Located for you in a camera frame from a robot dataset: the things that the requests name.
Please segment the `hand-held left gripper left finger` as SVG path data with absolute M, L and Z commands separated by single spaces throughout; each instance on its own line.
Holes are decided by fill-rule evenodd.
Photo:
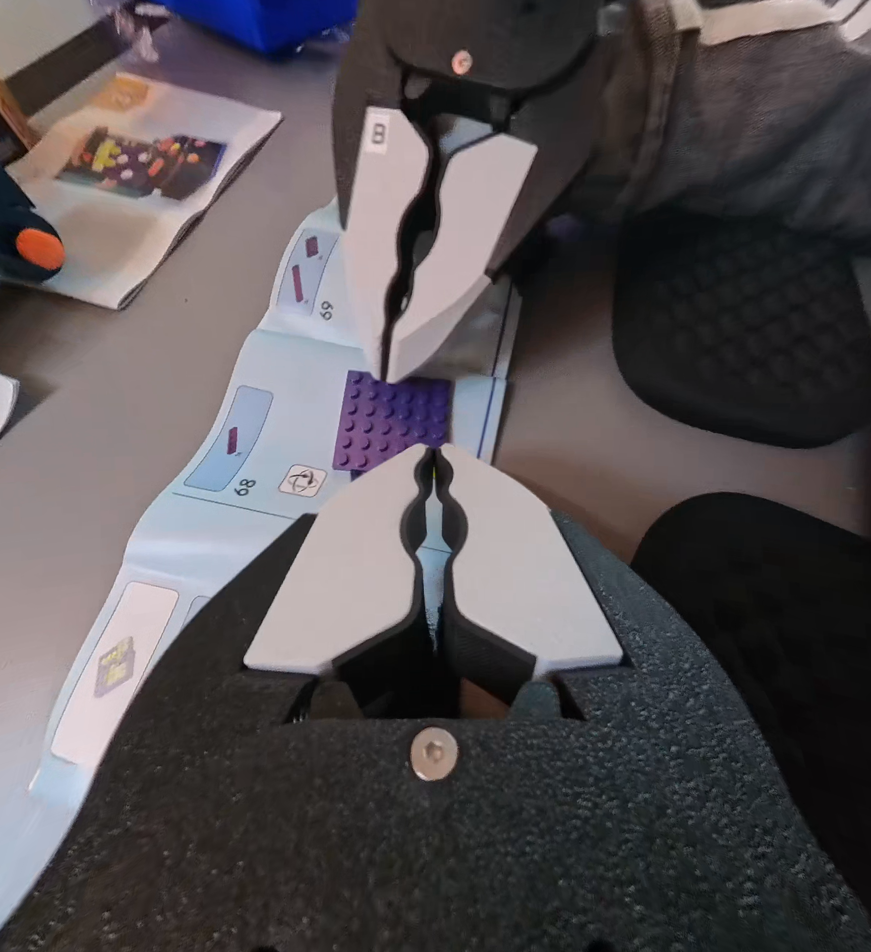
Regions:
M 397 454 L 319 510 L 244 657 L 253 670 L 323 674 L 416 618 L 428 535 L 429 448 Z

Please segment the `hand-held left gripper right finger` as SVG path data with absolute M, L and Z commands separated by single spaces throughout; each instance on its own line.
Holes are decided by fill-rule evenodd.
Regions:
M 435 457 L 444 574 L 441 649 L 472 683 L 614 667 L 624 652 L 548 506 L 455 446 Z

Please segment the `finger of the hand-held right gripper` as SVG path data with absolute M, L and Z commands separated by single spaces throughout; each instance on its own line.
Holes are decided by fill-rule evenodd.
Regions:
M 345 225 L 345 277 L 357 339 L 374 376 L 387 374 L 401 232 L 430 162 L 429 141 L 405 113 L 367 107 Z
M 415 268 L 406 308 L 391 330 L 386 381 L 415 374 L 489 287 L 489 262 L 536 152 L 534 144 L 499 133 L 448 160 L 433 244 Z

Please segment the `purple studded brick plate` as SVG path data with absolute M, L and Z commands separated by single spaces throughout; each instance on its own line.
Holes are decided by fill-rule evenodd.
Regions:
M 452 398 L 448 380 L 410 377 L 388 384 L 366 371 L 350 370 L 334 442 L 334 470 L 368 472 L 412 446 L 443 446 Z

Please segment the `open pale blue instruction booklet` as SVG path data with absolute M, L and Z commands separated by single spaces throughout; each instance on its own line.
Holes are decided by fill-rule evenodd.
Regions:
M 0 928 L 180 631 L 349 484 L 368 364 L 341 234 L 335 198 L 303 220 L 239 351 L 126 328 L 0 442 Z

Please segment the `blue plastic bin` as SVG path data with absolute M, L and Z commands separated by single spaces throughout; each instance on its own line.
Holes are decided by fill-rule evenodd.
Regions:
M 296 48 L 356 16 L 357 1 L 162 1 L 180 19 L 260 54 Z

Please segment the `white instruction booklet dark picture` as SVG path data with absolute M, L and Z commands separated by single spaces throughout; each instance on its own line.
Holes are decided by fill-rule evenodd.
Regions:
M 64 245 L 64 264 L 45 287 L 124 307 L 282 120 L 116 73 L 6 169 Z

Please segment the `black office chair seat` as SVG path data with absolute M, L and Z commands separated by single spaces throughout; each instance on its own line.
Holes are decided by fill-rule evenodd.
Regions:
M 663 210 L 623 228 L 611 317 L 625 383 L 668 418 L 767 446 L 871 422 L 852 247 L 766 219 Z

